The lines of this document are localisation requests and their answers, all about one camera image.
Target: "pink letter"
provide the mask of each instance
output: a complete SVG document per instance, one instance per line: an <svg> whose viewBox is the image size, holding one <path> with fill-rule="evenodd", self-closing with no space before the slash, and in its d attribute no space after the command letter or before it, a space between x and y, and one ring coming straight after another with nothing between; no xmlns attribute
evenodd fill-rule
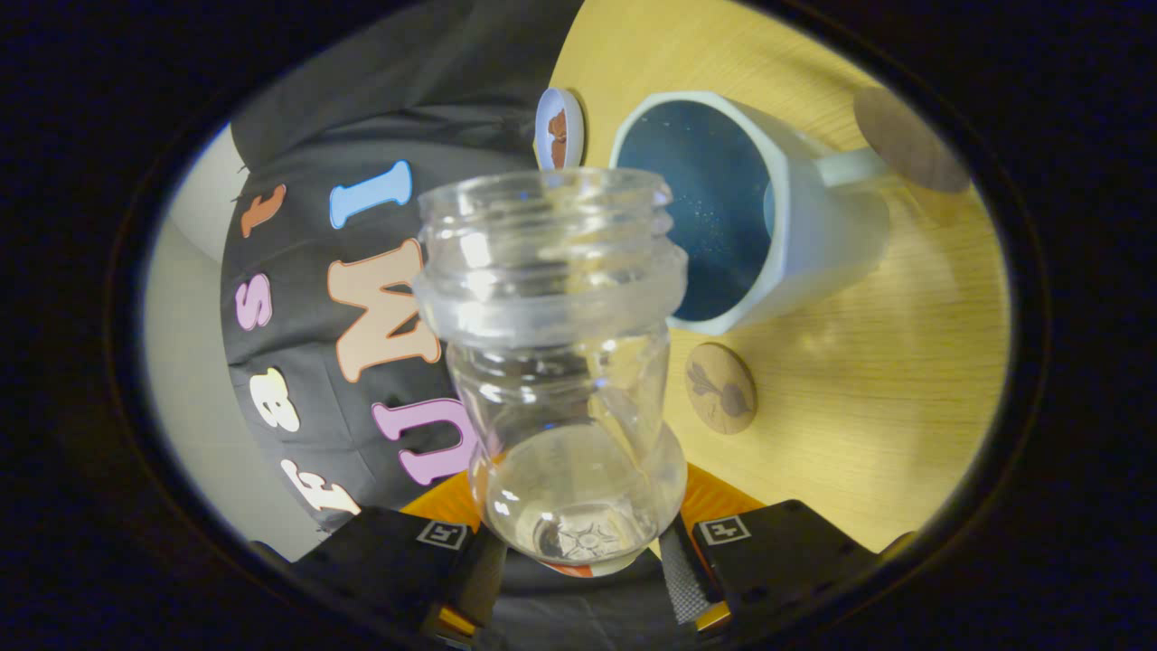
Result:
<svg viewBox="0 0 1157 651"><path fill-rule="evenodd" d="M460 402L439 399L396 409L390 409L378 402L374 405L371 412L377 429L382 430L385 438L392 442L401 438L403 430L429 423L444 421L458 428L462 441L454 447L427 454L414 454L408 450L403 450L398 454L401 467L410 473L415 482L428 486L437 478L460 473L470 466L470 456L474 452L474 445L478 444L478 435L474 434L474 428L466 416L466 408Z"/></svg>
<svg viewBox="0 0 1157 651"><path fill-rule="evenodd" d="M273 295L270 279L264 273L253 275L248 283L238 284L233 297L237 303L237 323L245 331L265 325L273 318Z"/></svg>

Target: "wooden table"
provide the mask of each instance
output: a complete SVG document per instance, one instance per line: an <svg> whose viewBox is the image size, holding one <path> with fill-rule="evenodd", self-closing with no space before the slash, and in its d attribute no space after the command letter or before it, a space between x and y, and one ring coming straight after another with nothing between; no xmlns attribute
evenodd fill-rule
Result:
<svg viewBox="0 0 1157 651"><path fill-rule="evenodd" d="M837 150L865 146L853 93L879 86L806 36L723 0L588 0L551 86L587 119L584 164L647 95L712 90ZM868 548L919 528L959 482L997 408L1009 353L1004 265L974 190L884 192L889 251L858 283L798 311L707 338L672 333L666 421L687 460L772 504L798 498ZM735 350L759 412L732 436L686 399L691 349Z"/></svg>

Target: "clear plastic jar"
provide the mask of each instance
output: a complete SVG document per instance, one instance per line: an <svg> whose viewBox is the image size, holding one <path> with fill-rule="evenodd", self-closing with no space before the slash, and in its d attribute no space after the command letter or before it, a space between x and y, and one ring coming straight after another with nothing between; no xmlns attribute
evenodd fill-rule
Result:
<svg viewBox="0 0 1157 651"><path fill-rule="evenodd" d="M419 198L413 282L481 439L486 525L515 549L606 574L675 518L686 463L663 423L665 318L687 256L659 176L569 169L481 177Z"/></svg>

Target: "round coaster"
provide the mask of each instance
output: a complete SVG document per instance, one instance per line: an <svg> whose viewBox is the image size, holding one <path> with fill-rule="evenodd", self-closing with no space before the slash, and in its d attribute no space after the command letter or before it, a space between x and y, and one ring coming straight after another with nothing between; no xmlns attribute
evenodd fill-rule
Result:
<svg viewBox="0 0 1157 651"><path fill-rule="evenodd" d="M727 347L695 347L687 357L684 384L691 407L716 432L739 434L756 419L756 383Z"/></svg>

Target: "peach letter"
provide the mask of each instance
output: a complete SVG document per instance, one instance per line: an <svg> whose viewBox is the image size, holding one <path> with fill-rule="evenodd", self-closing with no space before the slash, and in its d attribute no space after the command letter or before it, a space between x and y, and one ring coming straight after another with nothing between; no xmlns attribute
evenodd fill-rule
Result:
<svg viewBox="0 0 1157 651"><path fill-rule="evenodd" d="M362 371L377 364L411 357L434 364L442 358L437 338L421 319L410 333L393 334L418 313L418 301L386 287L408 284L421 268L422 250L413 237L378 256L330 264L330 297L366 309L338 340L338 367L347 382L356 383Z"/></svg>

